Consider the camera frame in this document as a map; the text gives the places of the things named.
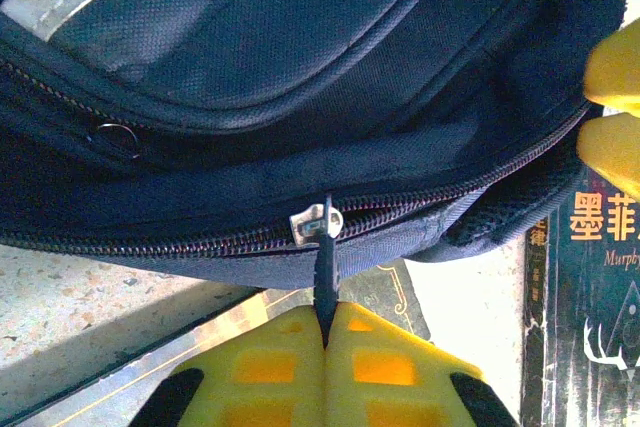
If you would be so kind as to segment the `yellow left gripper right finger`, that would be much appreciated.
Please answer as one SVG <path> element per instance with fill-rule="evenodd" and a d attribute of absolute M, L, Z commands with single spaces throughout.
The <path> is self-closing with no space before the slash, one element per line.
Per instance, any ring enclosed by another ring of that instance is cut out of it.
<path fill-rule="evenodd" d="M 339 303 L 325 351 L 327 426 L 514 426 L 483 372 L 379 317 Z"/>

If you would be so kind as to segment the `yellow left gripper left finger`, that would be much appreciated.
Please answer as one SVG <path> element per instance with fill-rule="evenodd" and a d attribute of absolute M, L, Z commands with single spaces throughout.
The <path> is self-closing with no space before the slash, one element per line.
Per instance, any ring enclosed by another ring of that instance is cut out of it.
<path fill-rule="evenodd" d="M 175 367 L 132 426 L 322 426 L 325 354 L 315 310 L 293 308 Z"/>

